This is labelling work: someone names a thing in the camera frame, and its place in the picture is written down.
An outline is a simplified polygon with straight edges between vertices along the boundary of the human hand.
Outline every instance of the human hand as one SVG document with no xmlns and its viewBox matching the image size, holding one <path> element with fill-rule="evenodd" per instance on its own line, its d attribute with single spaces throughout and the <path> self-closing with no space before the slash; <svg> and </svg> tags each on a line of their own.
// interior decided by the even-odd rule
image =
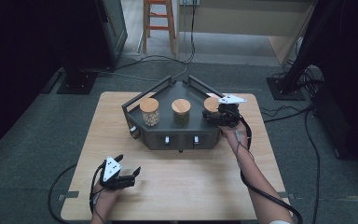
<svg viewBox="0 0 358 224">
<path fill-rule="evenodd" d="M 99 192 L 99 195 L 94 206 L 94 212 L 90 223 L 104 223 L 107 220 L 107 215 L 117 201 L 118 195 L 123 189 L 108 190 L 104 189 L 99 182 L 95 184 L 93 193 Z"/>
<path fill-rule="evenodd" d="M 115 205 L 118 195 L 121 193 L 123 189 L 116 189 L 116 190 L 107 190 L 103 189 L 99 182 L 97 182 L 94 186 L 93 193 L 100 192 L 100 196 L 98 198 L 97 204 L 102 204 L 101 207 L 103 208 L 110 208 Z"/>
<path fill-rule="evenodd" d="M 230 128 L 228 126 L 218 126 L 222 131 L 223 137 L 225 137 L 230 144 L 234 153 L 236 153 L 239 141 L 243 146 L 248 146 L 248 135 L 246 133 L 246 127 L 242 122 L 239 122 L 236 127 Z"/>
</svg>

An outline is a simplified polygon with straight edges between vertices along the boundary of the human arm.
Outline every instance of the human arm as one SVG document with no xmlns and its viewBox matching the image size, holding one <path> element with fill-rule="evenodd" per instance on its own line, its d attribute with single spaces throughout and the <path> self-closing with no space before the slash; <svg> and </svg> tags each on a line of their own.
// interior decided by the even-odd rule
<svg viewBox="0 0 358 224">
<path fill-rule="evenodd" d="M 100 191 L 97 203 L 94 206 L 90 224 L 104 224 L 107 220 L 107 215 L 115 205 L 117 197 L 123 189 L 106 190 L 97 183 L 94 186 L 94 193 Z"/>
<path fill-rule="evenodd" d="M 253 156 L 248 151 L 248 138 L 245 126 L 240 122 L 235 128 L 229 128 L 227 126 L 219 128 L 222 130 L 223 136 L 225 136 L 233 153 L 237 157 L 238 164 L 247 182 L 256 188 L 265 191 L 269 195 L 280 199 L 278 192 L 261 173 Z M 259 223 L 270 223 L 274 220 L 294 223 L 287 209 L 266 199 L 251 189 L 249 189 L 249 194 Z"/>
</svg>

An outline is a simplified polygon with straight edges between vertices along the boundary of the black fabric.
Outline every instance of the black fabric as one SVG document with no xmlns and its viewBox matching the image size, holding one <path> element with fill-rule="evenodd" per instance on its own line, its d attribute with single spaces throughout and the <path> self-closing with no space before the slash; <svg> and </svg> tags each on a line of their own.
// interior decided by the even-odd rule
<svg viewBox="0 0 358 224">
<path fill-rule="evenodd" d="M 311 64 L 321 69 L 325 87 L 351 126 L 346 147 L 358 157 L 358 0 L 336 0 L 334 10 L 323 17 L 332 2 L 317 2 L 302 44 L 311 48 L 301 47 L 289 74 L 298 74 Z M 316 34 L 316 28 L 321 28 L 321 18 L 327 20 Z"/>
<path fill-rule="evenodd" d="M 0 139 L 60 67 L 29 6 L 0 0 Z"/>
</svg>

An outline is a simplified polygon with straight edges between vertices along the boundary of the cork lid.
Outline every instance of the cork lid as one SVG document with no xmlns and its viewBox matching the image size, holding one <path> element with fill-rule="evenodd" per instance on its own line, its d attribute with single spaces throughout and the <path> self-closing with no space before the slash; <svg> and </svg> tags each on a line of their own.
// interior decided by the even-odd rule
<svg viewBox="0 0 358 224">
<path fill-rule="evenodd" d="M 140 103 L 140 107 L 145 113 L 151 113 L 158 109 L 158 101 L 154 98 L 147 98 Z"/>
<path fill-rule="evenodd" d="M 219 102 L 217 102 L 216 97 L 208 97 L 204 101 L 204 107 L 206 110 L 208 110 L 210 113 L 217 113 L 217 107 L 219 107 Z"/>
<path fill-rule="evenodd" d="M 177 99 L 172 102 L 172 110 L 177 114 L 185 114 L 190 110 L 191 104 L 185 99 Z"/>
</svg>

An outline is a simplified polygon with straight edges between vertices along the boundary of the black cable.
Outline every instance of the black cable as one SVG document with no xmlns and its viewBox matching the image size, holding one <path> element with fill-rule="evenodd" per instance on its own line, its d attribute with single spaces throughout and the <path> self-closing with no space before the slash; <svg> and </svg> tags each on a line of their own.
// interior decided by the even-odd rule
<svg viewBox="0 0 358 224">
<path fill-rule="evenodd" d="M 69 222 L 66 222 L 65 220 L 63 220 L 60 217 L 57 217 L 54 213 L 53 210 L 51 208 L 51 193 L 54 189 L 54 186 L 57 184 L 57 181 L 61 178 L 61 176 L 63 176 L 66 172 L 68 172 L 70 169 L 74 168 L 77 166 L 77 163 L 71 165 L 70 167 L 66 168 L 62 173 L 60 173 L 60 175 L 54 180 L 53 184 L 50 187 L 50 191 L 48 192 L 48 210 L 50 212 L 50 214 L 54 217 L 54 219 L 56 219 L 58 222 L 63 223 L 63 224 L 69 224 Z"/>
<path fill-rule="evenodd" d="M 104 224 L 105 221 L 103 220 L 103 218 L 101 217 L 101 215 L 98 213 L 97 209 L 95 209 L 95 214 L 97 214 L 98 218 L 101 220 L 101 222 Z"/>
<path fill-rule="evenodd" d="M 316 217 L 318 214 L 318 205 L 319 205 L 319 187 L 320 187 L 320 179 L 321 179 L 321 157 L 319 155 L 319 151 L 318 148 L 316 147 L 315 143 L 313 142 L 312 138 L 310 137 L 310 132 L 308 130 L 308 124 L 307 124 L 307 116 L 310 113 L 310 110 L 307 111 L 307 114 L 305 115 L 304 118 L 304 123 L 305 123 L 305 129 L 307 132 L 307 136 L 310 140 L 310 143 L 313 146 L 313 149 L 315 150 L 315 155 L 316 155 L 316 162 L 317 162 L 317 168 L 316 168 L 316 193 L 315 193 L 315 205 L 314 205 L 314 210 L 313 210 L 313 218 L 312 218 L 312 223 L 316 223 Z"/>
<path fill-rule="evenodd" d="M 93 193 L 95 179 L 96 179 L 96 176 L 97 176 L 98 172 L 101 169 L 103 169 L 105 165 L 106 165 L 106 161 L 103 161 L 103 163 L 100 166 L 98 166 L 97 170 L 94 173 L 94 176 L 92 177 L 91 189 L 89 190 L 89 209 L 91 210 L 91 213 L 94 210 L 94 204 L 93 204 L 92 200 L 93 200 L 95 194 L 97 194 L 97 193 L 101 192 L 101 190 L 103 190 L 103 188 L 102 188 L 100 191 Z"/>
<path fill-rule="evenodd" d="M 240 138 L 237 136 L 237 141 L 238 141 L 238 144 L 237 144 L 237 148 L 236 148 L 236 152 L 235 152 L 235 156 L 237 158 L 237 164 L 238 166 L 240 167 L 240 171 L 241 171 L 241 180 L 243 182 L 243 184 L 248 187 L 249 189 L 253 190 L 255 193 L 265 197 L 266 199 L 272 201 L 273 203 L 276 203 L 277 205 L 291 211 L 296 217 L 297 217 L 297 220 L 298 220 L 298 224 L 302 224 L 302 216 L 301 214 L 291 205 L 289 205 L 288 203 L 285 203 L 284 201 L 278 199 L 278 198 L 275 198 L 274 196 L 266 193 L 265 191 L 261 190 L 261 189 L 258 189 L 257 187 L 251 185 L 245 178 L 245 176 L 243 175 L 243 172 L 242 172 L 242 169 L 241 169 L 241 166 L 240 166 L 240 162 L 238 161 L 238 149 L 240 146 L 242 146 L 243 148 L 245 148 L 250 156 L 254 159 L 254 156 L 252 155 L 251 151 L 250 151 L 250 146 L 251 146 L 251 140 L 252 140 L 252 131 L 249 127 L 249 125 L 246 123 L 245 119 L 240 115 L 241 117 L 241 122 L 243 123 L 243 125 L 246 127 L 246 132 L 247 132 L 247 137 L 248 137 L 248 146 L 244 146 L 243 143 L 241 142 Z"/>
<path fill-rule="evenodd" d="M 297 223 L 298 224 L 301 224 L 303 222 L 302 220 L 302 216 L 301 214 L 291 205 L 289 205 L 288 203 L 278 199 L 278 198 L 275 198 L 274 196 L 264 192 L 263 190 L 261 189 L 258 189 L 256 188 L 255 186 L 251 185 L 245 178 L 245 176 L 243 175 L 243 172 L 241 171 L 241 180 L 243 182 L 244 185 L 246 185 L 246 187 L 248 187 L 249 189 L 251 189 L 252 191 L 258 193 L 259 195 L 267 198 L 268 200 L 276 203 L 277 205 L 280 205 L 281 207 L 284 207 L 285 209 L 291 211 L 296 217 L 297 217 Z"/>
<path fill-rule="evenodd" d="M 309 69 L 307 69 L 306 73 L 304 74 L 304 83 L 306 83 L 305 89 L 310 93 L 310 98 L 313 98 L 317 92 L 314 83 L 311 82 L 312 80 L 313 74 Z"/>
<path fill-rule="evenodd" d="M 313 106 L 309 106 L 305 109 L 302 109 L 300 111 L 298 111 L 297 113 L 295 114 L 292 114 L 292 115 L 289 115 L 289 116 L 286 116 L 286 117 L 282 117 L 282 118 L 278 118 L 278 119 L 268 119 L 268 120 L 264 120 L 264 123 L 269 123 L 269 122 L 272 122 L 272 121 L 277 121 L 277 120 L 282 120 L 282 119 L 289 119 L 291 117 L 294 117 L 294 116 L 297 116 L 297 115 L 300 115 L 304 112 L 307 112 L 307 111 L 311 111 L 313 109 Z"/>
<path fill-rule="evenodd" d="M 170 57 L 166 57 L 166 56 L 162 56 L 162 55 L 149 55 L 149 56 L 146 56 L 144 57 L 143 59 L 135 62 L 135 63 L 129 63 L 129 64 L 124 64 L 124 65 L 121 65 L 119 67 L 116 67 L 115 68 L 115 71 L 119 70 L 119 69 L 122 69 L 122 68 L 125 68 L 125 67 L 129 67 L 129 66 L 132 66 L 132 65 L 135 65 L 135 64 L 138 64 L 138 63 L 147 63 L 147 62 L 166 62 L 166 61 L 173 61 L 173 62 L 178 62 L 178 63 L 182 63 L 182 64 L 190 64 L 192 61 L 193 61 L 193 58 L 194 58 L 194 54 L 196 52 L 196 48 L 195 48 L 195 45 L 194 45 L 194 37 L 193 37 L 193 31 L 194 31 L 194 17 L 195 17 L 195 13 L 196 13 L 196 6 L 193 5 L 193 13 L 192 13 L 192 20 L 191 20 L 191 35 L 190 35 L 190 40 L 191 40 L 191 55 L 189 56 L 188 59 L 184 60 L 184 61 L 179 61 L 177 59 L 173 59 L 173 58 L 170 58 Z M 147 60 L 145 61 L 145 59 L 148 59 L 148 58 L 155 58 L 155 57 L 158 57 L 158 58 L 164 58 L 165 60 Z"/>
<path fill-rule="evenodd" d="M 288 108 L 294 109 L 294 110 L 297 111 L 297 112 L 301 111 L 301 110 L 295 108 L 294 106 L 291 106 L 291 105 L 283 105 L 283 106 L 279 107 L 278 109 L 272 109 L 272 110 L 266 109 L 266 108 L 263 108 L 263 107 L 260 107 L 260 113 L 265 114 L 265 115 L 270 116 L 270 117 L 275 117 L 281 110 L 283 110 L 283 109 L 288 109 Z M 267 112 L 264 112 L 264 111 L 261 111 L 261 110 L 266 110 L 266 111 L 268 111 L 268 112 L 274 112 L 274 113 L 271 115 L 271 114 L 269 114 L 269 113 L 267 113 Z"/>
</svg>

